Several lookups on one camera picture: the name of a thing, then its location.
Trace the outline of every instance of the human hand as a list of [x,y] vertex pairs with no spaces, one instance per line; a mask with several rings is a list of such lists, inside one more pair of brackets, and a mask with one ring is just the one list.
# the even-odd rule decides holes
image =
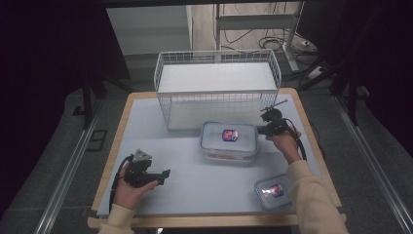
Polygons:
[[144,185],[143,187],[135,188],[130,186],[124,181],[124,176],[127,167],[121,169],[118,187],[116,188],[114,203],[121,207],[134,210],[140,197],[149,190],[154,189],[158,185],[158,181],[152,181]]
[[[298,132],[295,128],[290,127],[290,129],[294,131],[298,135],[298,137],[301,136],[301,133]],[[292,164],[295,161],[301,160],[301,156],[300,154],[298,154],[298,144],[289,131],[285,130],[280,135],[266,136],[265,138],[272,141],[274,146],[282,152],[288,164]]]

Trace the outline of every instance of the beige sleeve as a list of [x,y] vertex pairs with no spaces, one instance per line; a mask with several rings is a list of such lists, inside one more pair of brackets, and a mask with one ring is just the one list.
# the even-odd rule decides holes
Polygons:
[[292,163],[286,174],[301,233],[348,233],[327,187],[313,175],[307,161]]
[[133,234],[134,232],[131,230],[133,215],[134,211],[113,204],[107,223],[100,224],[98,233]]

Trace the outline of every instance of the floor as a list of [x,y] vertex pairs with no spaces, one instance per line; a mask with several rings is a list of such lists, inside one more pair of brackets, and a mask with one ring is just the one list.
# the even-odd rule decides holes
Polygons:
[[[233,14],[246,13],[252,9],[264,13],[273,9],[275,5],[227,5],[226,12]],[[292,11],[287,6],[285,11]],[[283,3],[276,11],[283,12]],[[213,50],[212,6],[194,6],[194,50]],[[237,40],[246,32],[227,32],[228,41]],[[226,42],[222,33],[221,42],[226,47],[234,49],[259,49],[259,40],[263,35],[286,36],[282,30],[254,30],[235,43]],[[308,67],[315,57],[312,55],[314,46],[301,47],[304,39],[294,38],[294,46],[299,54],[299,66],[302,70]],[[292,74],[281,50],[277,50],[278,43],[269,43],[274,49],[282,70],[282,87],[297,88],[308,78],[302,73]],[[156,55],[126,57],[131,80],[124,81],[138,92],[153,91],[153,68],[156,64]],[[346,125],[346,117],[330,92],[328,87],[331,79],[318,83],[308,91],[300,93],[301,101],[306,114],[312,123],[319,147],[324,154],[325,163],[336,186],[341,202],[346,210],[346,225],[350,233],[406,233],[400,227],[389,200],[384,196],[377,178],[372,174],[369,162],[365,160],[362,150]],[[50,226],[50,233],[96,233],[87,225],[91,215],[91,206],[98,187],[100,176],[111,148],[111,142],[117,130],[117,123],[122,115],[128,93],[111,83],[105,83],[108,96],[103,100],[94,99],[94,106],[100,103],[98,118],[95,122],[95,138],[106,133],[102,145],[99,141],[90,141],[87,149],[79,161],[79,166],[70,181],[70,186],[57,211],[56,219]],[[346,93],[338,97],[345,102]],[[27,179],[11,207],[7,210],[0,222],[0,233],[33,233],[42,218],[42,214],[50,204],[52,194],[59,185],[61,173],[69,162],[70,157],[78,146],[82,137],[84,119],[73,115],[77,106],[83,105],[81,91],[68,96],[65,112],[56,129],[54,137],[46,148],[35,170]],[[396,194],[402,199],[408,212],[413,208],[413,187],[410,179],[413,176],[413,161],[410,155],[398,144],[392,135],[371,115],[363,100],[357,103],[358,129],[371,151],[394,187]],[[154,230],[137,229],[137,233],[153,232]],[[267,233],[268,230],[249,230],[250,233]],[[270,231],[277,233],[299,233],[297,227],[274,228]],[[211,229],[197,229],[197,233],[216,232]]]

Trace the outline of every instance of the wire basket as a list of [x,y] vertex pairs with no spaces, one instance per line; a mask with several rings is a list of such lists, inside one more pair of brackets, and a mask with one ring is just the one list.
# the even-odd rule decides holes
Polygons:
[[281,80],[271,50],[160,53],[154,76],[170,130],[262,124],[260,110],[275,103]]

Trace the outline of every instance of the plastic food container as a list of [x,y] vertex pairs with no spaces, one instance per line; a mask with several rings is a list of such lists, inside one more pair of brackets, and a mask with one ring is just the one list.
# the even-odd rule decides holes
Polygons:
[[255,192],[261,202],[262,208],[267,211],[279,209],[291,203],[289,190],[291,184],[286,175],[263,179],[255,183]]
[[258,151],[258,133],[253,125],[205,122],[201,148],[211,159],[250,162]]

